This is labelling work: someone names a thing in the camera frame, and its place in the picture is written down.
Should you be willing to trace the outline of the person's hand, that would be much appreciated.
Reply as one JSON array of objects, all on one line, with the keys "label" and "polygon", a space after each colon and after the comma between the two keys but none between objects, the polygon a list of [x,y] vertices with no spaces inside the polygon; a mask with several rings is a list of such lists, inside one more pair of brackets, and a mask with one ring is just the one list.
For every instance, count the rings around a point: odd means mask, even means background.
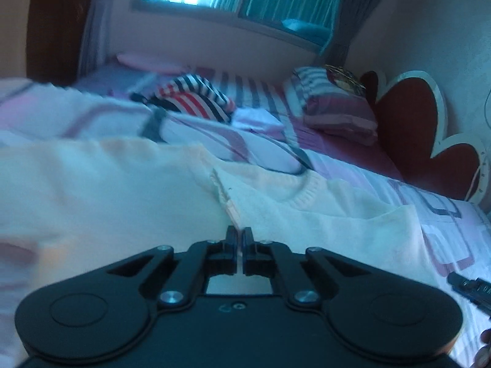
[{"label": "person's hand", "polygon": [[483,343],[474,357],[471,368],[490,368],[491,367],[491,329],[487,329],[480,335]]}]

